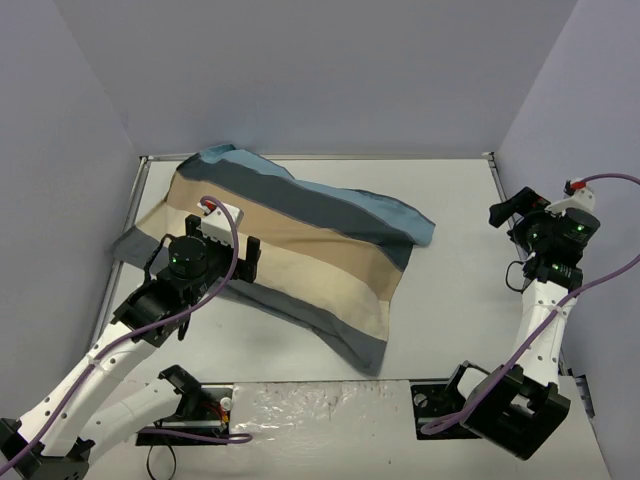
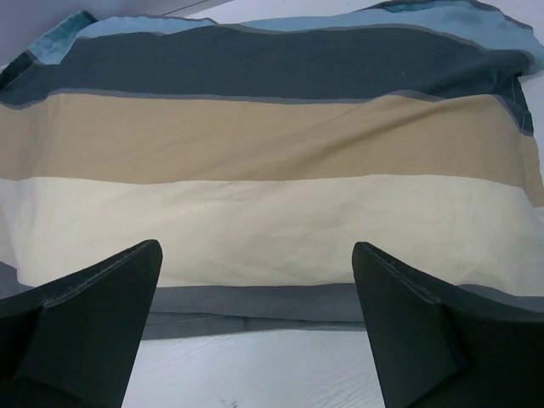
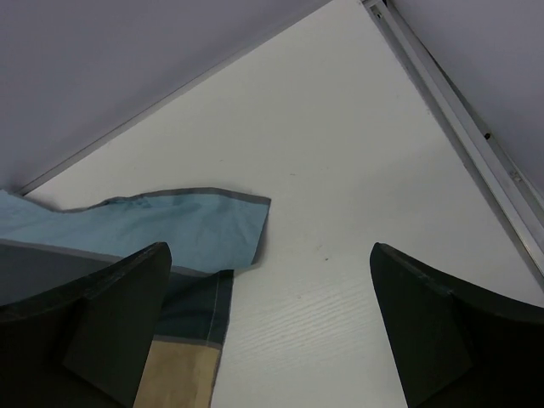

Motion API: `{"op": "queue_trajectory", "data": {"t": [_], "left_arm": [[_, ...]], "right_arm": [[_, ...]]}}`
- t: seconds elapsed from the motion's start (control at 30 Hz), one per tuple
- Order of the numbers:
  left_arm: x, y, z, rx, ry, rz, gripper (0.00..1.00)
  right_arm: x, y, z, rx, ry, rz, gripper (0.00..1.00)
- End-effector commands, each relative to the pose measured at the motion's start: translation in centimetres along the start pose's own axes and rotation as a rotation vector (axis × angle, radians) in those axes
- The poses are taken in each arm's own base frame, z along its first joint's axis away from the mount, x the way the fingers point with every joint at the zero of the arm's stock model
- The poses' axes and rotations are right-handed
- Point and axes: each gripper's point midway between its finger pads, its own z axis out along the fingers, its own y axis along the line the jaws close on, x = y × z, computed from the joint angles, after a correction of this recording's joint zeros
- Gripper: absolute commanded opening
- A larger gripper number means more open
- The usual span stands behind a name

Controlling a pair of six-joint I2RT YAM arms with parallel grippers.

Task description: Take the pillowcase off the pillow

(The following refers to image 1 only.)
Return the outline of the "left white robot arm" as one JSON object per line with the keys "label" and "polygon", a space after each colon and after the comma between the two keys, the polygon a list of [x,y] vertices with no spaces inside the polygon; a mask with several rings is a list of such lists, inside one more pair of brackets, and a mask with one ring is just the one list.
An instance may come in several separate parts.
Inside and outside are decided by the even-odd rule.
{"label": "left white robot arm", "polygon": [[23,479],[82,479],[106,452],[158,421],[187,419],[215,399],[174,365],[123,400],[109,395],[171,337],[184,338],[191,314],[231,280],[256,279],[260,241],[248,237],[238,256],[237,229],[220,229],[190,215],[185,233],[159,245],[169,260],[115,310],[85,357],[40,403],[18,419],[1,421],[2,472]]}

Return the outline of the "striped blue beige pillowcase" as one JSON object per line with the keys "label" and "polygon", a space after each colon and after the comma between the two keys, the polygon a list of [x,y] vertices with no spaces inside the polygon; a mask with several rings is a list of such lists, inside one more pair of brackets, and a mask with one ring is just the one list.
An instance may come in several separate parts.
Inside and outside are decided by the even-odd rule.
{"label": "striped blue beige pillowcase", "polygon": [[378,374],[392,297],[412,251],[431,242],[434,223],[396,198],[299,180],[225,144],[175,169],[164,197],[114,242],[115,259],[164,267],[161,237],[183,234],[205,196],[239,208],[240,241],[261,243],[256,280],[234,280],[222,296],[304,326],[354,369]]}

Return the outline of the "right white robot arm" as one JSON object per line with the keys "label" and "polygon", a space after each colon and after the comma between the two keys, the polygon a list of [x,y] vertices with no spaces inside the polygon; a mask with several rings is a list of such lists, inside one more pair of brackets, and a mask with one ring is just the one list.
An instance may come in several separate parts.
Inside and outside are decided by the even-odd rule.
{"label": "right white robot arm", "polygon": [[595,197],[581,180],[551,202],[529,187],[489,209],[495,228],[515,222],[507,234],[527,255],[521,261],[522,318],[514,359],[488,372],[461,364],[443,389],[446,406],[467,414],[461,427],[529,459],[566,419],[570,401],[559,392],[559,356],[573,296],[582,285],[578,263],[600,227]]}

